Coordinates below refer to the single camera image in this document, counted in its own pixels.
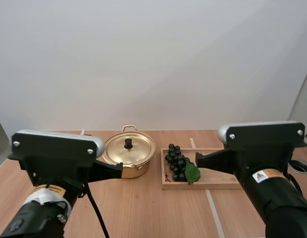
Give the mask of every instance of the metal ring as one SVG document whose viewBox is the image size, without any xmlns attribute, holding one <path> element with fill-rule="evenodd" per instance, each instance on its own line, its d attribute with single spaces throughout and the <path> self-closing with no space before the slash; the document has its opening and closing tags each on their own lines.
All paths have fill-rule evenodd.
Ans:
<svg viewBox="0 0 307 238">
<path fill-rule="evenodd" d="M 134 126 L 134 125 L 125 125 L 125 126 L 123 127 L 122 131 L 124 132 L 125 129 L 128 128 L 128 127 L 133 127 L 133 128 L 135 129 L 135 131 L 137 131 L 137 127 Z"/>
</svg>

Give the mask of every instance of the brass pot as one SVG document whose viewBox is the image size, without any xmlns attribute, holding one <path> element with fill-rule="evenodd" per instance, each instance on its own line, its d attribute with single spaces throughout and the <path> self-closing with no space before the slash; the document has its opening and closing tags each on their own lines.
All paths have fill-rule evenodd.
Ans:
<svg viewBox="0 0 307 238">
<path fill-rule="evenodd" d="M 133 127 L 135 130 L 125 131 L 128 127 Z M 104 160 L 111 165 L 123 162 L 122 178 L 124 179 L 142 175 L 148 169 L 150 159 L 154 156 L 154 140 L 137 131 L 134 125 L 124 126 L 122 132 L 111 136 L 105 143 Z"/>
</svg>

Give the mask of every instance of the orange label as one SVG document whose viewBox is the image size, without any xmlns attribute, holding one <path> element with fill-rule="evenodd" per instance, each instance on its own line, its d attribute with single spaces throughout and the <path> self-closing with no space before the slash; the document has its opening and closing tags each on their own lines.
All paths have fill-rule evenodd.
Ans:
<svg viewBox="0 0 307 238">
<path fill-rule="evenodd" d="M 45 187 L 46 187 L 45 184 L 40 185 L 40 186 L 37 186 L 37 187 L 35 188 L 34 192 L 35 192 L 35 191 L 38 191 L 39 189 L 45 188 Z M 62 187 L 56 186 L 56 185 L 49 185 L 48 189 L 49 189 L 50 191 L 52 191 L 52 192 L 55 192 L 55 193 L 59 194 L 61 197 L 63 197 L 64 194 L 65 194 L 65 189 L 62 188 Z"/>
<path fill-rule="evenodd" d="M 285 178 L 280 171 L 275 169 L 264 169 L 257 171 L 256 173 L 253 174 L 253 178 L 256 180 L 257 183 L 265 181 L 266 179 L 276 178 L 276 177 Z"/>
<path fill-rule="evenodd" d="M 263 171 L 269 178 L 275 178 L 275 177 L 285 178 L 280 171 L 275 169 L 265 169 Z"/>
</svg>

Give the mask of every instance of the white backdrop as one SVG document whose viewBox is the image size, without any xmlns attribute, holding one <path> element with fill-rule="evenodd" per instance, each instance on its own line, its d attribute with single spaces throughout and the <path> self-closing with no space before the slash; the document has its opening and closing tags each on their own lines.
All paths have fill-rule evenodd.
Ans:
<svg viewBox="0 0 307 238">
<path fill-rule="evenodd" d="M 215 129 L 287 119 L 307 0 L 0 0 L 0 122 Z"/>
</svg>

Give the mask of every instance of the wooden cutting board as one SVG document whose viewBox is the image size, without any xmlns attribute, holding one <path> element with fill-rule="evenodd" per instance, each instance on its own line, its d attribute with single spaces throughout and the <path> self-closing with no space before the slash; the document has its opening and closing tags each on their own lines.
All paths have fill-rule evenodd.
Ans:
<svg viewBox="0 0 307 238">
<path fill-rule="evenodd" d="M 181 153 L 196 165 L 195 156 L 197 152 L 207 155 L 218 150 L 221 149 L 181 149 Z M 162 190 L 242 189 L 234 175 L 205 168 L 199 168 L 201 178 L 194 184 L 175 182 L 172 179 L 173 171 L 169 168 L 170 164 L 164 159 L 167 154 L 168 149 L 161 149 Z"/>
</svg>

